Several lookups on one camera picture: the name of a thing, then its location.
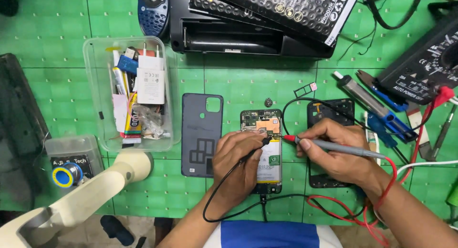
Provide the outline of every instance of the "recycling symbol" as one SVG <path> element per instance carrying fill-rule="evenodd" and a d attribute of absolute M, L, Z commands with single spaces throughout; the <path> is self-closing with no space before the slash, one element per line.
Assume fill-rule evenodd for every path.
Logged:
<path fill-rule="evenodd" d="M 334 9 L 335 11 L 338 11 L 340 12 L 342 10 L 342 8 L 344 7 L 344 5 L 342 3 L 337 3 L 335 6 L 334 6 Z"/>

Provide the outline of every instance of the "hand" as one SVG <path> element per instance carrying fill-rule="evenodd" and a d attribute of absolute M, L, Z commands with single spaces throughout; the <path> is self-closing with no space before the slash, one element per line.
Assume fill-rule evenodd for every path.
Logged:
<path fill-rule="evenodd" d="M 261 148 L 262 140 L 267 137 L 266 133 L 255 132 L 230 132 L 224 135 L 216 147 L 216 154 L 213 157 L 214 188 L 229 170 L 250 151 Z M 257 182 L 257 168 L 262 149 L 255 151 L 246 163 L 238 166 L 229 175 L 216 192 L 213 202 L 226 212 L 239 205 L 254 189 Z"/>
<path fill-rule="evenodd" d="M 304 150 L 312 162 L 317 163 L 336 180 L 369 188 L 370 185 L 376 184 L 373 181 L 375 174 L 386 174 L 373 158 L 336 151 L 326 153 L 309 140 L 320 138 L 369 150 L 364 131 L 359 126 L 344 127 L 329 118 L 324 118 L 312 128 L 298 134 L 298 137 L 302 139 L 297 146 L 298 156 L 302 156 Z"/>

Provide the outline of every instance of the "gray phone back cover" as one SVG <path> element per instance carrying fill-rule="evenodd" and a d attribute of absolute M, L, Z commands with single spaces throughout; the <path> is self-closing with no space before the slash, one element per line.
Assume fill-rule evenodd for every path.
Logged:
<path fill-rule="evenodd" d="M 207 98 L 220 100 L 219 112 L 207 111 Z M 182 97 L 181 174 L 213 178 L 212 158 L 221 138 L 223 97 L 185 93 Z"/>

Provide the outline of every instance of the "green silicone repair mat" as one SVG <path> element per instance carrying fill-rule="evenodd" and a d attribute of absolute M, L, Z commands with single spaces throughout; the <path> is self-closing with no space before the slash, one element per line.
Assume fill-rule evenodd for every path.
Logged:
<path fill-rule="evenodd" d="M 334 56 L 330 59 L 310 61 L 302 58 L 277 56 L 251 56 L 240 54 L 174 53 L 167 48 L 168 66 L 172 79 L 183 93 L 218 94 L 224 98 L 223 134 L 240 129 L 239 115 L 242 110 L 264 109 L 264 101 L 273 101 L 272 109 L 283 109 L 293 99 L 295 89 L 312 82 L 318 89 L 307 95 L 318 99 L 348 97 L 337 88 L 331 73 L 338 69 L 343 75 L 363 69 L 377 75 L 406 48 L 412 45 L 433 25 L 434 20 L 427 4 L 443 0 L 423 0 L 413 18 L 402 28 L 388 31 L 378 26 L 371 48 L 370 38 L 354 44 L 337 63 L 350 44 L 374 29 L 369 9 L 356 4 L 340 35 Z M 386 0 L 381 15 L 394 25 L 398 23 L 412 0 Z M 383 1 L 377 1 L 380 7 Z M 11 52 L 20 60 L 29 84 L 53 137 L 65 135 L 94 134 L 97 124 L 88 79 L 83 60 L 83 42 L 92 37 L 142 36 L 137 18 L 137 0 L 20 0 L 17 16 L 0 16 L 0 53 Z M 285 121 L 290 133 L 306 129 L 306 106 L 301 101 L 289 106 Z M 451 105 L 437 108 L 429 122 L 427 132 L 432 143 L 438 137 L 441 125 L 447 118 Z M 362 117 L 363 109 L 356 106 L 356 117 Z M 398 115 L 407 122 L 403 113 Z M 438 161 L 456 159 L 454 133 L 458 130 L 455 117 L 449 134 L 438 156 Z M 151 217 L 183 217 L 199 202 L 212 179 L 184 177 L 180 171 L 180 143 L 171 150 L 153 153 L 154 169 L 141 182 L 128 185 L 98 210 L 100 214 Z M 406 157 L 410 157 L 413 145 L 399 145 Z M 386 148 L 381 151 L 393 158 L 397 165 L 403 163 L 397 155 Z M 109 167 L 116 153 L 101 150 L 105 168 Z M 283 191 L 319 194 L 345 202 L 359 211 L 362 202 L 353 188 L 313 189 L 308 185 L 307 166 L 303 158 L 295 156 L 295 147 L 283 145 Z M 382 167 L 391 172 L 389 164 Z M 60 198 L 61 191 L 51 183 L 51 167 L 48 159 L 42 159 L 43 170 L 37 170 L 42 179 L 43 192 L 37 197 L 36 206 L 46 206 Z M 455 165 L 444 167 L 417 167 L 406 189 L 420 199 L 441 218 L 448 218 L 445 203 L 447 195 L 458 179 Z M 259 196 L 247 198 L 233 212 L 258 202 Z M 335 213 L 345 215 L 337 204 L 327 200 L 322 205 Z M 27 210 L 12 202 L 9 194 L 0 192 L 0 210 Z M 310 207 L 303 198 L 279 199 L 267 204 L 270 221 L 293 221 L 315 224 L 346 225 L 323 212 Z M 261 220 L 261 207 L 255 207 L 237 220 Z"/>

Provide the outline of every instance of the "clear plastic container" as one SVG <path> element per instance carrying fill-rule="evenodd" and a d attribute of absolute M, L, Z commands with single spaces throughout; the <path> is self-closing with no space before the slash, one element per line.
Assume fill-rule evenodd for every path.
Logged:
<path fill-rule="evenodd" d="M 119 152 L 122 148 L 122 138 L 119 137 L 119 132 L 116 130 L 115 117 L 113 115 L 112 94 L 116 94 L 116 90 L 114 86 L 115 78 L 112 72 L 114 65 L 112 49 L 114 47 L 119 48 L 119 52 L 122 53 L 130 46 L 143 49 L 144 43 L 146 43 L 147 50 L 158 52 L 159 57 L 164 59 L 166 101 L 164 105 L 165 116 L 163 116 L 163 128 L 170 133 L 170 137 L 163 137 L 159 140 L 142 138 L 141 143 L 135 144 L 134 149 L 129 150 L 144 152 L 167 151 L 181 139 L 181 133 L 177 131 L 181 126 L 174 125 L 174 119 L 179 124 L 181 120 L 174 117 L 173 110 L 174 102 L 177 103 L 178 101 L 177 106 L 179 107 L 180 97 L 178 87 L 174 82 L 176 79 L 172 81 L 170 79 L 167 55 L 162 41 L 152 36 L 91 38 L 83 44 L 84 62 L 91 85 L 94 108 L 97 112 L 96 120 L 99 128 L 99 143 L 106 151 Z"/>

